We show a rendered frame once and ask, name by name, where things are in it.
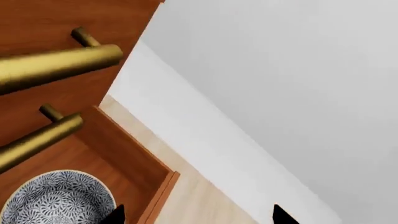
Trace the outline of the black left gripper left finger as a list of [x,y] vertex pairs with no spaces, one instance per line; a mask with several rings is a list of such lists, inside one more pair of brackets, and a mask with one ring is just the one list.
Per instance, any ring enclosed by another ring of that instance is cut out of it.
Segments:
[[119,205],[108,216],[103,218],[103,224],[125,224],[125,221],[124,205]]

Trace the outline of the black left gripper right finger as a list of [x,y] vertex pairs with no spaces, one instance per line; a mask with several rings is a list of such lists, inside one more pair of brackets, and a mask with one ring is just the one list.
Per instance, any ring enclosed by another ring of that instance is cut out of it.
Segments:
[[274,205],[272,219],[274,224],[300,224],[278,204]]

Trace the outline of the blue white patterned bowl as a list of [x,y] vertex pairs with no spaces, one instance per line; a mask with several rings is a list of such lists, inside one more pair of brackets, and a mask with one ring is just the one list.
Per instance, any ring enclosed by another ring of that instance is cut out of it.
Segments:
[[0,211],[0,224],[99,224],[116,207],[111,191],[93,175],[54,170],[15,190]]

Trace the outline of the open wooden cabinet drawer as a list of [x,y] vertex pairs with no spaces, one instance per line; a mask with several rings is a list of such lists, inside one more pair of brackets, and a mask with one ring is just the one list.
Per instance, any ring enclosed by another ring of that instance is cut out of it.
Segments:
[[126,210],[126,224],[154,224],[180,174],[167,167],[96,106],[81,112],[83,127],[0,175],[0,210],[33,177],[53,170],[89,173]]

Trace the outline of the brown wooden cabinet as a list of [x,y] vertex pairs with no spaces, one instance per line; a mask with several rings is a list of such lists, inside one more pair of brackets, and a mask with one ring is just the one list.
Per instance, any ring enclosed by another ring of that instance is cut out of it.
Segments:
[[0,0],[0,147],[98,105],[165,0]]

